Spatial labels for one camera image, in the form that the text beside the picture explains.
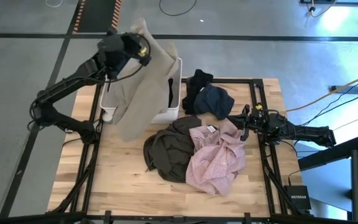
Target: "wooden tabletop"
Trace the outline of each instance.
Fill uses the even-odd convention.
[[[268,108],[285,114],[278,80],[265,78],[264,84]],[[214,85],[224,88],[235,99],[231,114],[240,114],[245,104],[252,104],[249,85]],[[88,119],[93,95],[94,86],[84,87],[78,91],[72,117],[79,120]],[[185,95],[186,86],[182,83],[181,97],[184,98]],[[182,116],[184,111],[180,108],[179,117]],[[219,121],[211,114],[198,117],[203,125],[219,126]],[[141,138],[132,142],[122,142],[117,137],[118,130],[113,125],[103,126],[88,214],[104,215],[105,210],[111,210],[114,215],[243,217],[244,213],[249,212],[252,217],[270,216],[256,134],[250,132],[245,143],[246,166],[234,180],[231,193],[227,197],[210,196],[188,184],[167,182],[156,170],[145,172],[147,166],[143,157],[144,141],[167,126],[151,124]],[[66,141],[78,137],[77,134],[68,134]],[[58,206],[74,186],[82,146],[81,141],[76,141],[63,148],[48,210]],[[283,184],[287,184],[288,175],[299,170],[298,161],[289,145],[281,144],[276,148],[282,181]],[[295,185],[302,184],[299,172],[291,175],[291,182]],[[276,211],[280,211],[278,194],[273,183],[272,189]],[[83,201],[83,191],[84,187],[80,193],[80,205]]]

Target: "gray floor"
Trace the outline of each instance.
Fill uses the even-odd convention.
[[[193,1],[178,2],[165,0],[163,8],[175,13]],[[63,4],[54,9],[46,6],[45,1],[0,0],[0,32],[65,33],[75,4],[76,0],[63,0]],[[128,30],[134,18],[144,16],[153,34],[358,37],[358,7],[335,6],[318,19],[307,18],[305,13],[306,6],[296,0],[233,0],[230,4],[198,0],[186,16],[168,17],[159,11],[158,1],[127,0],[122,3],[119,30]],[[161,44],[168,41],[171,40],[159,40]],[[201,68],[216,77],[277,77],[288,109],[327,93],[329,85],[341,85],[358,78],[358,43],[172,41],[183,59],[184,76],[191,76],[196,68]],[[0,39],[0,206],[27,137],[28,107],[37,91],[45,88],[62,42],[62,39]],[[95,43],[97,40],[71,40],[58,80],[69,76],[93,55]],[[57,108],[70,114],[74,97],[72,94],[60,101]],[[335,105],[353,97],[343,96]],[[335,98],[337,96],[331,96],[288,116],[296,124],[303,123]],[[311,125],[329,125],[336,129],[357,118],[358,100]],[[339,142],[358,136],[358,122],[338,128],[335,134]],[[45,211],[63,141],[64,133],[57,128],[40,132],[12,216]],[[302,146],[318,148],[314,144]],[[322,173],[327,171],[304,173],[305,183],[319,181]],[[310,192],[315,192],[314,196],[321,200],[333,191],[317,192],[310,186]]]

